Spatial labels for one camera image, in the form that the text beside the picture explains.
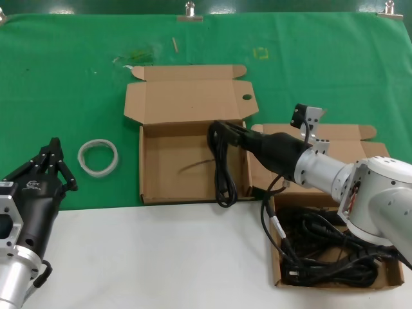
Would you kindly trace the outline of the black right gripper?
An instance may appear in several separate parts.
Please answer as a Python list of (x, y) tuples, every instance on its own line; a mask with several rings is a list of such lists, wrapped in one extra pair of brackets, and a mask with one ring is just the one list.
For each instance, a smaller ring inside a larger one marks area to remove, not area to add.
[(295, 182), (298, 159), (312, 146), (283, 132), (271, 135), (256, 131), (247, 133), (245, 127), (227, 121), (215, 120), (214, 130), (224, 135), (228, 145), (251, 152), (267, 170), (292, 182)]

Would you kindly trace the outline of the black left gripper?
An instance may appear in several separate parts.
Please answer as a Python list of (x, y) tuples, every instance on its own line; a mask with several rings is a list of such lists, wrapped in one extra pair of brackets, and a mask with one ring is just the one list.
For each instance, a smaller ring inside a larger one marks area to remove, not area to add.
[(23, 219), (17, 245), (43, 258), (64, 193), (78, 191), (77, 181), (64, 162), (60, 139), (52, 138), (39, 154), (2, 181), (17, 184), (13, 197)]

